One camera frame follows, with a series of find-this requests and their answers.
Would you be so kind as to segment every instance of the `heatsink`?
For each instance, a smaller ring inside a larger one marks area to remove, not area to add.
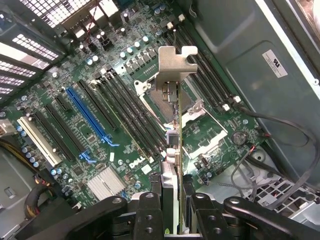
[[[88,181],[87,185],[100,201],[110,196],[115,196],[126,188],[126,184],[112,167],[103,170]]]

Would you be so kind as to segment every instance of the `white pcie slot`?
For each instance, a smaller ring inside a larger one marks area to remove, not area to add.
[[[20,117],[17,122],[21,125],[23,130],[31,138],[33,143],[37,146],[37,148],[40,150],[40,152],[52,167],[55,167],[60,162],[62,162],[61,158],[56,153],[54,153],[53,148],[45,140],[37,127],[34,126],[32,122],[28,121],[28,118],[26,116]]]

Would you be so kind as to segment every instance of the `pcie slot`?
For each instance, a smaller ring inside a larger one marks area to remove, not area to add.
[[[71,110],[71,105],[61,96],[58,95],[54,98],[63,111],[68,112]]]
[[[194,39],[192,38],[192,35],[190,34],[189,30],[181,25],[180,26],[180,30],[182,30],[186,36],[189,38],[191,45],[195,45],[196,42],[194,41]],[[199,50],[199,56],[201,57],[201,60],[203,63],[206,63],[206,65],[208,66],[208,69],[211,70],[211,72],[214,74],[214,77],[217,81],[217,83],[219,84],[219,86],[221,88],[223,88],[223,90],[225,91],[225,93],[227,94],[228,97],[232,97],[233,94],[231,93],[231,91],[229,90],[229,88],[226,86],[226,84],[222,81],[221,77],[219,76],[219,74],[215,71],[215,69],[213,68],[212,64],[208,61],[208,59],[206,58],[205,54],[202,52],[202,50]]]
[[[167,44],[172,46],[173,41],[169,37],[166,38]],[[175,47],[181,49],[182,45],[180,42],[175,43]],[[210,91],[210,87],[208,87],[207,82],[202,75],[202,72],[198,71],[196,74],[190,74],[191,79],[196,83],[197,87],[200,89],[201,93],[207,99],[209,104],[212,107],[218,107],[218,103],[220,102],[219,98],[214,94],[214,92]]]
[[[34,145],[36,145],[36,147],[40,150],[44,158],[52,167],[55,167],[62,162],[61,158],[53,151],[53,148],[42,136],[37,127],[34,126],[31,121],[28,121],[28,117],[20,117],[17,122],[20,124],[28,137],[32,140]]]
[[[115,144],[112,142],[112,140],[107,136],[104,129],[101,127],[101,125],[97,122],[95,117],[90,113],[89,109],[85,106],[85,104],[80,100],[75,90],[73,90],[71,87],[67,88],[66,93],[71,98],[75,106],[78,108],[78,110],[82,113],[84,118],[88,121],[88,123],[91,125],[95,133],[99,136],[101,141],[103,143],[108,143],[112,147],[117,147],[119,144]]]
[[[151,128],[145,128],[147,132],[151,135],[152,139],[154,139],[154,141],[157,142],[159,146],[165,147],[166,141],[163,132],[160,132],[159,127],[157,127],[155,123],[146,115],[145,110],[141,107],[139,101],[135,98],[135,95],[133,95],[132,92],[129,91],[129,89],[124,84],[119,75],[116,73],[116,71],[112,69],[110,73],[114,77],[114,79],[110,81],[110,83],[113,85],[115,89],[117,89],[118,93],[125,99],[125,101],[129,103],[128,106],[135,113],[138,119],[140,119],[140,121],[143,122],[143,124],[145,124],[146,126],[152,126]],[[154,130],[157,136],[154,136],[154,133],[151,132],[150,129]]]
[[[51,117],[56,121],[56,123],[60,126],[60,128],[64,131],[64,133],[71,139],[73,145],[77,148],[79,153],[83,153],[86,149],[71,131],[71,129],[67,126],[62,117],[58,114],[56,109],[51,105],[47,104],[44,108],[48,111]]]
[[[108,88],[105,88],[102,84],[98,84],[97,86],[98,86],[97,89],[100,91],[100,93],[113,106],[114,110],[118,113],[118,117],[121,119],[121,121],[123,121],[126,124],[128,132],[130,133],[130,135],[133,136],[137,144],[144,151],[148,152],[150,156],[152,156],[153,151],[147,146],[141,133],[135,129],[135,127],[132,124],[132,120],[126,117],[126,114],[124,113],[125,110],[121,107],[121,104],[119,104],[119,102],[115,100],[113,94],[110,92]]]
[[[140,133],[145,143],[149,146],[150,149],[152,149],[153,153],[159,154],[160,151],[158,149],[158,145],[153,140],[153,136],[151,132],[148,130],[148,127],[146,127],[146,125],[141,121],[141,119],[135,115],[131,103],[128,103],[126,99],[123,98],[124,96],[123,94],[121,94],[121,91],[119,91],[117,87],[114,87],[109,84],[114,79],[112,79],[111,76],[106,76],[106,78],[107,80],[102,81],[102,84],[104,84],[104,86],[107,89],[109,89],[109,91],[112,94],[112,97],[118,102],[118,105],[122,108],[123,113],[126,115],[128,119],[130,119],[136,131]]]
[[[112,127],[112,130],[113,131],[116,130],[117,126],[114,120],[109,116],[109,113],[106,111],[106,109],[101,105],[101,103],[95,97],[94,92],[87,86],[87,84],[83,80],[78,81],[77,84],[81,88],[81,90],[84,91],[85,95],[90,99],[91,103],[99,111],[99,113],[102,116],[104,116],[108,124]]]
[[[51,126],[51,124],[44,117],[44,115],[41,112],[36,111],[34,113],[34,117],[42,125],[42,127],[50,135],[50,137],[54,140],[55,144],[58,146],[58,149],[61,150],[63,155],[68,160],[74,161],[77,157],[70,151],[67,145],[64,144],[64,140],[56,133],[55,129]]]
[[[181,47],[185,45],[189,45],[186,41],[184,41],[181,37],[178,37],[178,36],[176,37],[176,42]],[[197,58],[197,56],[190,56],[190,59],[192,63],[198,64],[198,72],[197,72],[198,75],[201,76],[203,83],[205,83],[206,88],[210,90],[210,92],[212,93],[212,96],[213,97],[215,96],[216,101],[218,101],[218,103],[222,105],[224,102],[224,95],[221,92],[219,92],[219,89],[217,88],[215,81],[212,80],[212,78],[210,78],[208,69],[202,65],[202,62]]]

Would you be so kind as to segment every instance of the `black pcie slot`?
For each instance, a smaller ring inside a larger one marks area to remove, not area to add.
[[[189,45],[189,43],[185,41],[183,37],[180,37],[178,34],[176,36],[176,42],[179,42],[181,46]],[[199,76],[202,77],[203,82],[205,82],[205,85],[210,90],[210,92],[214,93],[214,95],[212,96],[216,96],[216,101],[219,99],[217,102],[219,104],[222,104],[224,102],[225,96],[223,95],[223,93],[219,91],[219,88],[217,87],[215,81],[212,78],[210,78],[208,69],[205,66],[203,66],[203,63],[199,60],[197,56],[190,56],[190,59],[193,61],[192,63],[198,64]]]
[[[54,99],[65,112],[72,109],[71,105],[61,95],[56,96]]]
[[[113,88],[116,90],[117,94],[120,95],[122,97],[122,99],[124,100],[124,102],[126,103],[127,107],[130,109],[130,111],[132,112],[133,115],[135,115],[135,119],[137,120],[137,122],[141,125],[144,126],[144,129],[146,130],[146,132],[149,134],[150,136],[150,140],[153,142],[153,144],[155,144],[155,146],[163,146],[161,139],[159,139],[158,137],[154,136],[154,133],[150,130],[151,128],[147,127],[148,126],[148,121],[146,121],[146,119],[144,117],[142,117],[142,112],[139,112],[137,110],[137,106],[135,104],[134,101],[132,101],[132,99],[128,98],[128,94],[125,94],[123,89],[120,89],[119,86],[117,85],[117,83],[115,82],[115,79],[111,79],[109,81],[109,83],[111,83],[111,85],[113,86]]]
[[[181,25],[180,29],[188,36],[190,43],[194,46],[196,46],[196,42],[194,41],[192,35],[190,34],[189,30]],[[215,69],[213,68],[212,64],[208,61],[208,59],[206,58],[205,54],[202,52],[202,50],[200,49],[199,51],[199,56],[202,58],[201,61],[203,61],[204,63],[206,63],[206,65],[208,66],[208,69],[210,69],[210,71],[214,74],[215,79],[217,80],[217,83],[219,84],[219,86],[221,88],[223,88],[223,90],[225,91],[225,93],[227,94],[228,97],[232,97],[233,94],[232,92],[229,90],[229,88],[226,86],[226,84],[222,81],[221,77],[219,76],[219,74],[215,71]]]
[[[148,116],[145,106],[141,103],[138,96],[132,93],[132,90],[125,85],[125,83],[122,81],[120,76],[115,71],[112,71],[112,75],[116,79],[117,83],[121,85],[122,89],[124,89],[124,91],[126,92],[126,95],[130,98],[130,100],[136,106],[136,108],[138,109],[138,112],[142,114],[142,117],[147,121],[147,123],[150,126],[152,126],[152,129],[155,130],[155,133],[157,134],[158,139],[162,142],[163,146],[165,146],[167,142],[164,138],[163,132],[159,130],[159,126],[157,125],[157,123],[153,122],[153,120],[150,119],[151,116],[150,117]]]
[[[173,42],[168,37],[166,38],[166,41],[168,45],[173,45]],[[175,47],[181,49],[182,45],[180,44],[180,42],[177,43],[176,41]],[[199,74],[199,72],[197,72],[196,74],[190,74],[189,76],[196,83],[197,87],[200,89],[201,93],[204,95],[209,104],[212,107],[217,107],[220,100],[216,95],[209,91],[210,88],[206,86],[207,84],[204,80],[204,77],[202,76],[202,73]]]
[[[81,88],[81,90],[84,91],[85,95],[90,99],[91,103],[99,111],[99,113],[102,116],[104,116],[108,124],[112,127],[112,130],[116,130],[117,125],[115,124],[114,120],[110,117],[107,110],[101,105],[101,103],[95,97],[94,92],[87,86],[87,84],[83,80],[78,81],[77,84]]]
[[[47,104],[44,106],[44,108],[48,111],[48,113],[56,121],[56,123],[59,124],[59,126],[64,131],[64,133],[71,139],[74,146],[77,148],[78,152],[83,153],[86,150],[85,147],[80,143],[80,141],[71,131],[71,129],[67,126],[65,121],[61,118],[61,116],[56,111],[56,109],[52,106],[52,104]]]
[[[42,125],[45,131],[50,135],[50,137],[54,140],[55,144],[58,146],[58,149],[61,150],[63,155],[70,161],[74,161],[77,157],[70,151],[66,144],[64,144],[64,140],[56,133],[54,128],[50,125],[48,120],[44,117],[44,115],[37,111],[34,113],[34,117],[37,121]]]
[[[147,146],[147,141],[143,134],[139,131],[139,128],[135,126],[134,123],[132,123],[132,119],[129,116],[129,118],[126,115],[126,110],[122,107],[122,104],[119,103],[119,100],[117,99],[118,96],[116,96],[110,89],[108,88],[108,85],[104,87],[104,84],[100,85],[99,88],[100,92],[104,95],[104,97],[112,104],[116,112],[119,114],[118,116],[121,118],[123,122],[125,122],[127,126],[127,130],[129,133],[134,137],[134,140],[137,142],[137,144],[142,147],[145,151],[149,153],[150,156],[154,154],[154,152],[151,150],[149,146]]]
[[[107,81],[103,80],[102,84],[104,84],[106,88],[108,88],[109,90],[114,90],[113,98],[115,98],[118,101],[118,104],[122,108],[123,112],[126,114],[127,118],[131,120],[134,127],[139,131],[139,133],[146,141],[147,145],[149,145],[149,147],[153,150],[153,153],[160,154],[157,140],[154,139],[153,134],[150,132],[148,127],[145,126],[145,123],[141,121],[140,117],[135,114],[133,106],[131,105],[131,103],[127,102],[127,98],[124,96],[124,94],[122,94],[121,91],[119,91],[118,86],[110,85],[110,83],[112,83],[113,81],[112,77],[108,76],[107,79]]]

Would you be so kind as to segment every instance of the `metal bracket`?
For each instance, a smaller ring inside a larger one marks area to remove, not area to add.
[[[159,72],[155,75],[156,89],[162,89],[168,82],[182,82],[189,74],[196,73],[198,65],[187,61],[189,55],[196,54],[198,54],[196,46],[183,46],[181,54],[176,54],[174,46],[159,47]]]

